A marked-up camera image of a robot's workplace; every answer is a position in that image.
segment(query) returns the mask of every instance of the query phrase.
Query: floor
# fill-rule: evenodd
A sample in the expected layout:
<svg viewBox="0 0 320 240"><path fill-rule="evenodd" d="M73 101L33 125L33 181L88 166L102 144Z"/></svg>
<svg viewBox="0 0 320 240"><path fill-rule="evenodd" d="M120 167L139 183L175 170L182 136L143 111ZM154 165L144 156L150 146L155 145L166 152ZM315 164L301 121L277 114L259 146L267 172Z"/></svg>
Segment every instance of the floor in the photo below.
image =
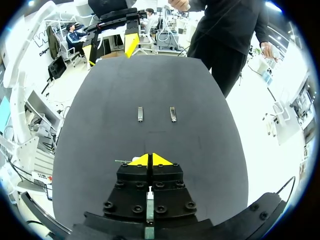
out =
<svg viewBox="0 0 320 240"><path fill-rule="evenodd" d="M48 101L57 110L62 110L62 116L68 114L68 107L72 105L88 73L87 66L82 62L74 68L69 65L62 77L52 82L43 93L49 93ZM299 164L305 144L303 134L298 132L281 146L278 145L276 137L267 134L266 122L262 118L265 113L272 112L274 100L261 76L245 66L241 81L239 79L234 85L226 100L237 125L246 159L248 205L266 192L277 192L292 176L298 178L298 183ZM288 185L280 194L285 201L291 186ZM42 206L47 208L49 213L53 213L51 202L47 201ZM34 218L30 213L24 213L24 216L27 220ZM38 231L42 236L46 235L46 229Z"/></svg>

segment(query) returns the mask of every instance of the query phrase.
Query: lab equipment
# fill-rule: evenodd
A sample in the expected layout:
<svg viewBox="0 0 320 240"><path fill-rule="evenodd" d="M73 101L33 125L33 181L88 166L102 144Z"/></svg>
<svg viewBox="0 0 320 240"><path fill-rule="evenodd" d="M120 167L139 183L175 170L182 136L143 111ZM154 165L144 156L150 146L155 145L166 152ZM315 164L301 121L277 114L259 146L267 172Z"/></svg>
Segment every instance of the lab equipment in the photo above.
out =
<svg viewBox="0 0 320 240"><path fill-rule="evenodd" d="M83 224L69 229L48 215L25 192L21 198L32 213L59 239L261 239L284 211L287 202L279 193L264 193L257 201L230 219L214 226L210 219L199 221L198 205L184 182L178 163L156 153L147 153L122 163L117 180L101 209L103 216L85 212Z"/></svg>

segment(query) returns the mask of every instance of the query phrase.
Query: white table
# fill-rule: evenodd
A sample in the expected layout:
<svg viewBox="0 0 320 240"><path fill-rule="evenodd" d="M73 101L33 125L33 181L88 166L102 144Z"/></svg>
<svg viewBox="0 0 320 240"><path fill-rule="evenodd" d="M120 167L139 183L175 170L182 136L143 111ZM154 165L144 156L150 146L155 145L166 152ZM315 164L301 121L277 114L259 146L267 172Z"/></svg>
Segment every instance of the white table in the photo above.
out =
<svg viewBox="0 0 320 240"><path fill-rule="evenodd" d="M104 30L98 35L98 41L100 41L101 39L102 40L106 39L111 36L120 35L122 42L125 43L126 29L127 29L127 25L125 24L124 26L119 26L116 29ZM87 36L84 36L83 38L81 38L81 42L85 42L86 40L87 40ZM113 50L115 48L114 40L109 39L109 43L110 43L111 50Z"/></svg>

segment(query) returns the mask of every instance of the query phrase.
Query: black mat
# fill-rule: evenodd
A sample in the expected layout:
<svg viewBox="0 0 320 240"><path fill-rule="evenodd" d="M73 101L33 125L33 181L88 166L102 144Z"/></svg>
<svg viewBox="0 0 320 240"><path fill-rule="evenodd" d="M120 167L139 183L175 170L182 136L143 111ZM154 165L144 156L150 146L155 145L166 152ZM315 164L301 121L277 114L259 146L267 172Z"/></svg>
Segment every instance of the black mat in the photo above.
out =
<svg viewBox="0 0 320 240"><path fill-rule="evenodd" d="M56 219L72 227L83 222L84 211L102 215L115 160L152 152L180 163L199 220L216 225L247 207L241 140L213 77L198 59L143 55L99 61L79 89L54 160Z"/></svg>

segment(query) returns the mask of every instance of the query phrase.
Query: metal bracket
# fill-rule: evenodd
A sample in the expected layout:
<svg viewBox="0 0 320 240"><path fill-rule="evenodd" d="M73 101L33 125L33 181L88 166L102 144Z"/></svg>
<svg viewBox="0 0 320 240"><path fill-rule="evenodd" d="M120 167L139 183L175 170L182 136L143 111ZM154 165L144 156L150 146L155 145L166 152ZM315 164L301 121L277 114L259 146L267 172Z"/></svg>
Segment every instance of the metal bracket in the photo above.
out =
<svg viewBox="0 0 320 240"><path fill-rule="evenodd" d="M176 109L174 106L170 107L170 115L171 115L171 121L175 123L177 121L177 115L176 115Z"/></svg>
<svg viewBox="0 0 320 240"><path fill-rule="evenodd" d="M144 108L142 106L138 107L138 122L142 122L144 120Z"/></svg>

